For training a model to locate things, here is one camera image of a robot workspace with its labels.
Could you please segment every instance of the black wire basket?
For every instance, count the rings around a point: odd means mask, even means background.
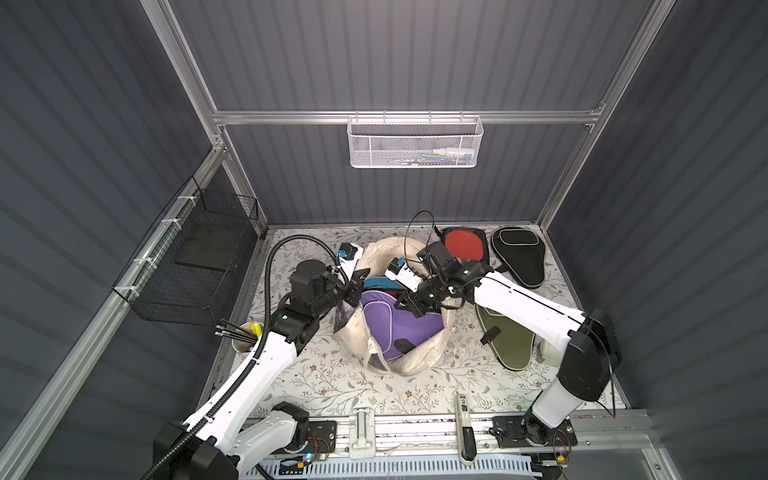
[[[256,248],[257,211],[252,197],[198,190],[176,219],[163,220],[150,255],[133,256],[140,269],[132,285],[114,291],[145,320],[212,326],[229,319]]]

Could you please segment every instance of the red wire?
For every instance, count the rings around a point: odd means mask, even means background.
[[[328,445],[328,442],[326,442],[325,439],[320,439],[320,441],[326,444],[326,447],[328,447],[328,453],[331,453],[331,445]]]
[[[573,447],[571,446],[571,438],[568,436],[567,433],[563,432],[562,430],[558,430],[558,432],[562,433],[563,436],[568,440],[568,448],[567,448],[566,455],[570,455],[571,454],[571,450],[573,449]],[[563,448],[565,448],[565,442],[563,442],[563,440],[560,437],[558,437],[557,434],[555,434],[554,437],[556,439],[560,440],[560,443],[563,445]]]
[[[313,456],[313,457],[312,457],[312,462],[314,462],[314,461],[315,461],[315,458],[317,458],[317,448],[318,448],[318,445],[317,445],[317,439],[315,438],[315,436],[314,436],[314,435],[312,435],[312,440],[314,440],[314,441],[315,441],[315,456]]]

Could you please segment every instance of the yellow marker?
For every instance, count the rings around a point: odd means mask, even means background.
[[[261,324],[260,323],[250,323],[250,331],[253,332],[253,334],[258,338],[261,337]]]

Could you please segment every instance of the olive green case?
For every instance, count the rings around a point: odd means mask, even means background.
[[[501,365],[515,371],[528,368],[533,353],[534,333],[483,306],[476,305],[475,312],[485,334],[481,341],[490,345]]]

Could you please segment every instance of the wire mesh basket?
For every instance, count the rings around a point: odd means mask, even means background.
[[[258,240],[257,203],[199,190],[168,222],[130,286],[114,291],[145,320],[217,324],[229,319]]]
[[[480,117],[350,117],[349,162],[355,168],[471,168],[477,164]]]

